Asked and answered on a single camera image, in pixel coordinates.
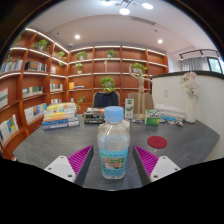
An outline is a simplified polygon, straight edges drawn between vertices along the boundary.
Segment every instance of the flower vase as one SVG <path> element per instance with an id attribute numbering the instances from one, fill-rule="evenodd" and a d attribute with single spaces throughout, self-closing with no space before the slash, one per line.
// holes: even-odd
<path id="1" fill-rule="evenodd" d="M 197 96 L 188 93 L 188 100 L 185 106 L 185 121 L 189 123 L 194 123 L 196 120 L 196 101 L 197 101 Z"/>

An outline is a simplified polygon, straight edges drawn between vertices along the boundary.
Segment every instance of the white bottle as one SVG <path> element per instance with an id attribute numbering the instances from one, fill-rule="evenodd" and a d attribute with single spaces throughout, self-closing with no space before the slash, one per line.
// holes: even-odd
<path id="1" fill-rule="evenodd" d="M 125 174 L 130 135 L 122 120 L 122 107 L 104 109 L 106 123 L 97 135 L 102 175 L 106 179 L 121 179 Z"/>

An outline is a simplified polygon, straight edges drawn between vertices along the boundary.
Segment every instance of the potted plant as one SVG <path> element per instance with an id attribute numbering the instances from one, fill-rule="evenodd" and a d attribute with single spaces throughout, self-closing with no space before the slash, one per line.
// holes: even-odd
<path id="1" fill-rule="evenodd" d="M 36 48 L 39 51 L 45 50 L 47 53 L 49 53 L 49 47 L 47 46 L 47 41 L 46 40 L 40 40 L 39 42 L 34 44 L 34 48 Z"/>
<path id="2" fill-rule="evenodd" d="M 77 101 L 77 110 L 81 110 L 81 106 L 80 104 L 86 102 L 85 96 L 79 97 L 78 101 Z"/>
<path id="3" fill-rule="evenodd" d="M 64 51 L 60 51 L 56 54 L 56 56 L 61 59 L 61 57 L 63 57 L 65 55 L 65 52 Z"/>
<path id="4" fill-rule="evenodd" d="M 112 57 L 116 57 L 116 51 L 112 50 L 108 50 L 107 51 L 107 57 L 108 58 L 112 58 Z"/>
<path id="5" fill-rule="evenodd" d="M 83 60 L 83 59 L 86 59 L 88 56 L 88 54 L 85 52 L 85 51 L 80 51 L 79 53 L 77 53 L 75 55 L 76 59 L 77 60 Z"/>
<path id="6" fill-rule="evenodd" d="M 147 67 L 144 67 L 143 65 L 135 62 L 135 64 L 133 65 L 133 72 L 138 73 L 138 69 L 141 69 L 142 73 L 145 73 L 145 71 L 147 70 Z"/>
<path id="7" fill-rule="evenodd" d="M 77 68 L 77 71 L 78 71 L 78 74 L 81 74 L 82 73 L 82 63 L 77 63 L 73 66 L 73 68 Z"/>
<path id="8" fill-rule="evenodd" d="M 59 58 L 59 59 L 62 59 L 62 60 L 65 60 L 66 57 L 63 57 L 65 55 L 65 52 L 64 51 L 60 51 L 56 54 L 56 56 Z M 62 62 L 58 62 L 59 63 L 59 66 L 63 66 L 64 64 Z"/>
<path id="9" fill-rule="evenodd" d="M 115 88 L 115 82 L 114 79 L 112 77 L 103 77 L 100 80 L 101 86 L 103 87 L 103 91 L 108 90 L 109 92 L 114 91 Z"/>

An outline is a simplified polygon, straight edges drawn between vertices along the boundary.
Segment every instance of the window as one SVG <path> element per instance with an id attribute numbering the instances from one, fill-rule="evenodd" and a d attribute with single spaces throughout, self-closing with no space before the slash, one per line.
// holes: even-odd
<path id="1" fill-rule="evenodd" d="M 210 67 L 210 71 L 223 73 L 218 58 L 208 57 L 208 64 L 209 64 L 209 67 Z"/>

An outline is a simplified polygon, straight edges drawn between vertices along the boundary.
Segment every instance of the wooden shelf frame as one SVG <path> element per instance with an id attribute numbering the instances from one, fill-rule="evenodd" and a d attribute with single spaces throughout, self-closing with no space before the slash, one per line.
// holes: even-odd
<path id="1" fill-rule="evenodd" d="M 7 87 L 7 80 L 14 80 L 14 85 L 15 81 L 17 83 L 16 90 L 8 90 L 9 95 L 14 93 L 16 96 L 11 97 L 9 103 L 0 109 L 0 116 L 3 114 L 6 117 L 9 112 L 7 117 L 16 114 L 18 116 L 16 118 L 19 121 L 19 130 L 2 147 L 3 157 L 6 159 L 10 159 L 13 155 L 13 150 L 18 144 L 41 125 L 43 115 L 27 124 L 24 109 L 30 105 L 34 106 L 37 102 L 44 102 L 49 105 L 51 104 L 51 99 L 55 97 L 62 98 L 63 102 L 69 102 L 70 98 L 77 100 L 79 97 L 85 95 L 87 102 L 82 103 L 82 110 L 78 111 L 78 113 L 83 113 L 86 107 L 92 106 L 93 94 L 97 90 L 102 90 L 99 84 L 100 79 L 104 76 L 112 76 L 116 80 L 115 91 L 120 93 L 122 106 L 124 106 L 124 96 L 131 91 L 138 91 L 138 83 L 133 77 L 127 76 L 129 74 L 128 66 L 130 62 L 138 62 L 146 66 L 148 68 L 146 71 L 148 77 L 168 72 L 167 55 L 150 49 L 121 45 L 102 45 L 87 46 L 68 51 L 60 43 L 57 43 L 36 29 L 26 28 L 21 36 L 22 38 L 18 41 L 17 45 L 12 48 L 15 56 L 20 55 L 23 60 L 21 70 L 0 74 L 0 82 L 3 83 L 2 87 Z M 49 53 L 38 51 L 33 47 L 40 39 L 46 39 L 48 41 L 48 45 L 50 46 Z M 117 52 L 117 57 L 107 58 L 106 51 L 108 49 L 114 49 Z M 55 56 L 61 50 L 65 52 L 66 60 L 64 61 Z M 89 52 L 89 58 L 87 57 L 85 60 L 73 60 L 75 59 L 74 54 L 79 51 Z M 46 72 L 24 70 L 25 63 L 29 60 L 47 64 Z M 105 60 L 108 62 L 108 72 L 103 71 L 103 63 Z M 62 62 L 64 64 L 63 67 L 60 67 L 58 62 Z M 73 72 L 74 69 L 72 69 L 72 66 L 76 63 L 83 63 L 84 66 L 88 66 L 85 73 L 75 74 Z M 51 66 L 56 68 L 55 74 L 51 72 Z M 28 85 L 31 82 L 30 79 L 39 80 L 38 83 L 43 84 L 43 94 L 23 98 L 22 89 L 24 83 Z M 54 79 L 57 79 L 58 83 L 62 82 L 63 91 L 50 91 L 50 83 Z M 84 85 L 87 88 L 69 90 L 69 82 L 71 80 L 75 80 L 77 85 Z M 151 84 L 149 82 L 145 82 L 144 90 L 150 92 Z"/>

